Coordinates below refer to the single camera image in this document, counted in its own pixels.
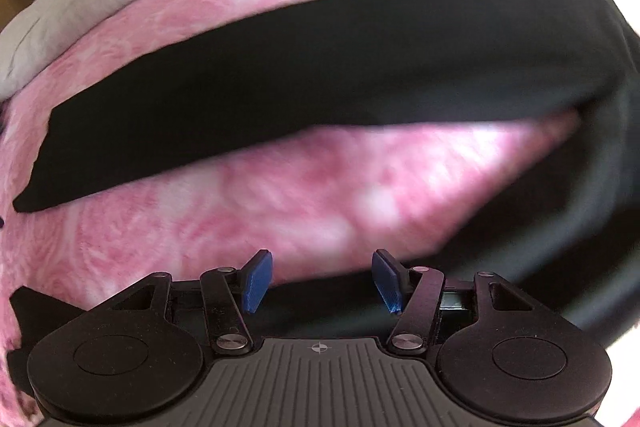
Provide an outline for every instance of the silver screw head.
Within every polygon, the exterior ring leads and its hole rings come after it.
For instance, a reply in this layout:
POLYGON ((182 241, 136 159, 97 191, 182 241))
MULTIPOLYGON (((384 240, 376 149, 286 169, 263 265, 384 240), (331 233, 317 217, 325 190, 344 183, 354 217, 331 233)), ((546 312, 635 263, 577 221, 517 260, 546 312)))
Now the silver screw head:
POLYGON ((422 347, 422 339, 412 333, 401 333, 391 339, 394 347, 402 350, 419 349, 422 347))
POLYGON ((228 351, 234 351, 236 349, 242 349, 249 343, 249 340, 244 335, 239 335, 237 333, 228 333, 226 335, 222 335, 218 337, 216 340, 216 344, 218 347, 222 349, 226 349, 228 351))

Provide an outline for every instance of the crosshair logo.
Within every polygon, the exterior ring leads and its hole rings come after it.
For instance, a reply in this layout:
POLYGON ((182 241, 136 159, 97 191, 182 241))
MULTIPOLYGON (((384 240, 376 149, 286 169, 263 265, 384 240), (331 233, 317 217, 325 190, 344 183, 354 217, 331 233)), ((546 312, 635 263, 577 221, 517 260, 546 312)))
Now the crosshair logo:
POLYGON ((311 346, 310 349, 313 349, 316 353, 324 353, 327 349, 331 348, 326 344, 323 344, 322 342, 318 342, 317 344, 311 346))

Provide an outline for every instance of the pink fabric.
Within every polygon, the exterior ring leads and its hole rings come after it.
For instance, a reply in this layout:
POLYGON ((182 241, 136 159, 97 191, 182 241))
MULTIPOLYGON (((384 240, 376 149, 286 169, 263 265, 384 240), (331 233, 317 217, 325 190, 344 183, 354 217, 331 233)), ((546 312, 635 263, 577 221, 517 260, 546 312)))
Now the pink fabric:
MULTIPOLYGON (((503 124, 316 128, 36 214, 16 214, 50 110, 134 58, 302 0, 137 0, 10 103, 0 137, 0 363, 20 285, 89 308, 151 271, 196 278, 274 253, 277 282, 364 268, 370 252, 432 252, 565 139, 574 113, 503 124)), ((0 425, 37 420, 0 367, 0 425)))
POLYGON ((640 427, 640 409, 624 424, 623 427, 640 427))

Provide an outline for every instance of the black cloth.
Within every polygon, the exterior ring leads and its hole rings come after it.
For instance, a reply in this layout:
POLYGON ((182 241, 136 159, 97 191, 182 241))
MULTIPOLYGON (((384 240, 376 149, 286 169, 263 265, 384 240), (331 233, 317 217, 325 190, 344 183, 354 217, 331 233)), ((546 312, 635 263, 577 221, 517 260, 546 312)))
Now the black cloth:
POLYGON ((481 266, 526 282, 638 207, 639 68, 640 38, 612 0, 315 0, 140 57, 62 103, 14 207, 42 210, 314 124, 575 107, 578 131, 438 257, 460 275, 481 266))

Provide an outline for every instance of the ribbed plastic surface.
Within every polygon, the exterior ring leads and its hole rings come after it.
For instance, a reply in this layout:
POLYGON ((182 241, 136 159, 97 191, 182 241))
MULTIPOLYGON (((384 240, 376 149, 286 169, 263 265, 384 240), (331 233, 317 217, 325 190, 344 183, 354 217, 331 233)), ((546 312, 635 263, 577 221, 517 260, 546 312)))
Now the ribbed plastic surface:
MULTIPOLYGON (((47 421, 46 427, 62 423, 47 421)), ((188 399, 144 427, 489 427, 453 403, 416 360, 373 339, 268 339, 214 364, 188 399)), ((576 427, 594 427, 592 419, 576 427)))

